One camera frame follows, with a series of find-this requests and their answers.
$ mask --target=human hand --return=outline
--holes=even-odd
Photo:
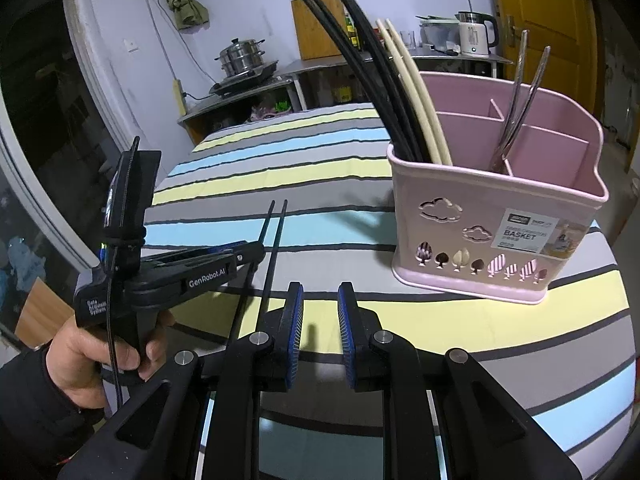
[[[146,344],[146,357],[140,362],[138,351],[117,337],[116,360],[120,370],[138,370],[148,380],[166,361],[164,327],[175,323],[168,310],[160,312],[158,323]],[[85,330],[70,317],[54,336],[46,355],[47,370],[53,383],[78,408],[104,408],[107,398],[96,363],[110,364],[107,334],[99,328]]]

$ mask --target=cloud-shaped cutout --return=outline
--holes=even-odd
[[[487,242],[494,236],[487,231],[481,225],[474,225],[473,227],[465,227],[462,229],[463,237],[471,240],[472,242]]]
[[[420,204],[420,213],[425,218],[436,222],[457,222],[460,220],[462,208],[448,198],[436,198]]]

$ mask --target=electric kettle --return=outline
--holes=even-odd
[[[476,57],[489,56],[489,47],[496,46],[500,42],[498,22],[489,14],[482,12],[469,12],[461,10],[456,14],[460,22],[460,50],[462,54]],[[494,26],[494,40],[489,43],[489,32],[485,22],[491,22]]]

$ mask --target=black chopstick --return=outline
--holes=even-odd
[[[280,238],[282,237],[282,227],[284,225],[284,217],[287,214],[287,203],[285,200],[282,204],[282,211],[280,212],[280,220],[278,221],[278,228],[276,229],[276,237],[273,240],[273,247],[271,248],[271,256],[269,258],[269,267],[267,267],[267,275],[264,278],[264,286],[262,288],[262,298],[260,298],[260,309],[258,310],[258,321],[255,324],[256,330],[264,331],[266,329],[264,325],[264,315],[269,309],[269,299],[271,296],[271,287],[273,286],[273,274],[276,270],[276,259],[278,257],[278,249],[280,248]]]
[[[269,206],[269,210],[267,211],[267,216],[264,219],[262,224],[262,229],[260,230],[260,235],[258,236],[258,241],[263,244],[264,237],[267,235],[267,228],[269,227],[269,222],[271,221],[271,215],[273,214],[273,208],[276,205],[276,201],[272,200],[271,205]],[[242,325],[242,318],[244,317],[244,312],[246,310],[246,300],[249,297],[249,287],[251,286],[252,281],[254,280],[254,274],[256,269],[258,268],[258,264],[256,262],[251,262],[249,264],[249,269],[247,270],[247,274],[244,277],[244,284],[242,285],[242,291],[240,293],[240,298],[238,298],[238,306],[236,306],[236,313],[234,314],[234,320],[231,322],[231,329],[229,330],[228,343],[235,341],[238,339],[238,335],[240,334],[240,326]]]
[[[322,28],[327,32],[332,41],[336,44],[344,59],[353,70],[353,73],[362,83],[362,86],[370,97],[375,106],[380,120],[385,125],[386,130],[391,138],[394,150],[398,150],[398,157],[410,162],[417,161],[417,157],[406,141],[406,136],[398,123],[398,119],[393,112],[386,96],[382,95],[380,89],[373,79],[367,74],[364,61],[360,57],[360,53],[353,47],[351,40],[347,38],[335,17],[326,8],[322,0],[302,0],[309,8],[311,13],[316,17]]]
[[[399,123],[409,137],[410,145],[417,150],[420,157],[418,162],[431,162],[429,150],[420,128],[420,123],[415,115],[414,108],[400,82],[398,72],[392,67],[388,54],[382,48],[380,41],[376,37],[369,20],[356,2],[356,0],[342,0],[347,8],[358,33],[368,47],[369,53],[376,65],[382,82],[389,93],[391,105],[398,116]]]

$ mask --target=metal screw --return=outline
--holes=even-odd
[[[249,341],[254,345],[261,345],[269,340],[269,334],[266,332],[254,332],[249,336]]]
[[[193,361],[193,352],[188,350],[180,350],[174,357],[174,361],[179,365],[188,365]]]
[[[393,333],[389,332],[389,330],[378,330],[374,335],[373,339],[377,342],[386,344],[391,343],[394,340]]]
[[[467,354],[460,348],[455,348],[451,352],[449,352],[449,359],[451,359],[455,363],[463,365],[464,363],[466,363],[466,360],[469,359],[469,354]]]

